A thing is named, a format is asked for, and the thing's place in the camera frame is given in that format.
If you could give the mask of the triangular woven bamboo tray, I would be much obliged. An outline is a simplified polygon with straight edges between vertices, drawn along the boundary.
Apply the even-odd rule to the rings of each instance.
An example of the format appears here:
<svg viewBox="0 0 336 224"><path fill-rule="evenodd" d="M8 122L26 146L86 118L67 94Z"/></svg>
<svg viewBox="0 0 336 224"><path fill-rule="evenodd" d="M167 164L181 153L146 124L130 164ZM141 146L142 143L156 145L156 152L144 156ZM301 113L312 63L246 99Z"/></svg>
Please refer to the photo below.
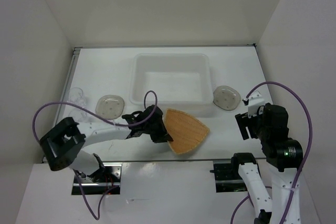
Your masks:
<svg viewBox="0 0 336 224"><path fill-rule="evenodd" d="M210 132L210 129L194 116L175 109L167 109L164 125L172 138L169 146L177 155L196 149Z"/></svg>

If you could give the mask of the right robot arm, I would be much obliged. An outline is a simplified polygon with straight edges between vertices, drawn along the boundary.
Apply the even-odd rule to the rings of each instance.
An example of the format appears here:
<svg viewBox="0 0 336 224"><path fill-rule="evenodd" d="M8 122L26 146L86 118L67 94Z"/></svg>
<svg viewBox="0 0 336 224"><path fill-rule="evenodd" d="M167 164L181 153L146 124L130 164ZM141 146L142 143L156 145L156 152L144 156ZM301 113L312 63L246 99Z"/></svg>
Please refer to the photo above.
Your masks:
<svg viewBox="0 0 336 224"><path fill-rule="evenodd" d="M299 181L295 178L303 160L300 143L289 138L285 108L267 103L255 114L235 116L243 139L261 142L271 174L272 193L264 185L259 166L251 153L236 153L230 172L242 178L255 210L254 223L301 223Z"/></svg>

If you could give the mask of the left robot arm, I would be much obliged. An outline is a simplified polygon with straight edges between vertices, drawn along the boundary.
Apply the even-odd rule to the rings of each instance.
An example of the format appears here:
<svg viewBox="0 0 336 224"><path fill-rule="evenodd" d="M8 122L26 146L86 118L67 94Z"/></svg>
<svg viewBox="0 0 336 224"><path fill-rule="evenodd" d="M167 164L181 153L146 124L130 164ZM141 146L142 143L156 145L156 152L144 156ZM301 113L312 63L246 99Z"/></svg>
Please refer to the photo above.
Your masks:
<svg viewBox="0 0 336 224"><path fill-rule="evenodd" d="M135 111L109 121L78 123L72 117L62 119L38 143L52 171L71 168L77 175L84 174L98 182L107 176L107 168L98 154L89 154L83 148L110 140L128 140L149 135L153 143L171 143L163 123L162 110L151 105L144 111Z"/></svg>

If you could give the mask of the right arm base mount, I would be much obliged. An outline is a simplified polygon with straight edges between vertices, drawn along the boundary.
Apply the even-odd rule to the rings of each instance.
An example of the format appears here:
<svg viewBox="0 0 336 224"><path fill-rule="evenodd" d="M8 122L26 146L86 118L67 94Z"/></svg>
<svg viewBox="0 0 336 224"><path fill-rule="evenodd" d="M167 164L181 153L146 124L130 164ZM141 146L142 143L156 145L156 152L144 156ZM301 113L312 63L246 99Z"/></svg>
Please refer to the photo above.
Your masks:
<svg viewBox="0 0 336 224"><path fill-rule="evenodd" d="M243 179L234 171L229 160L213 161L213 168L209 172L214 175L217 193L247 191Z"/></svg>

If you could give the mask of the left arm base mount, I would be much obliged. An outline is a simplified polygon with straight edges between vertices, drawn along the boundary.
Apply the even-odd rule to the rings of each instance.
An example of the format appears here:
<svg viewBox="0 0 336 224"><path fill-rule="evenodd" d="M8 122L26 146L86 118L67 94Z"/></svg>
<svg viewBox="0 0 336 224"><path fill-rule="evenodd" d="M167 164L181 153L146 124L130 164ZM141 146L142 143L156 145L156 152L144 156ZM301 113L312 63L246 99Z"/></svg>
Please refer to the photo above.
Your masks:
<svg viewBox="0 0 336 224"><path fill-rule="evenodd" d="M119 195L121 190L122 163L105 162L106 171L101 178L93 181L84 173L78 173L85 195Z"/></svg>

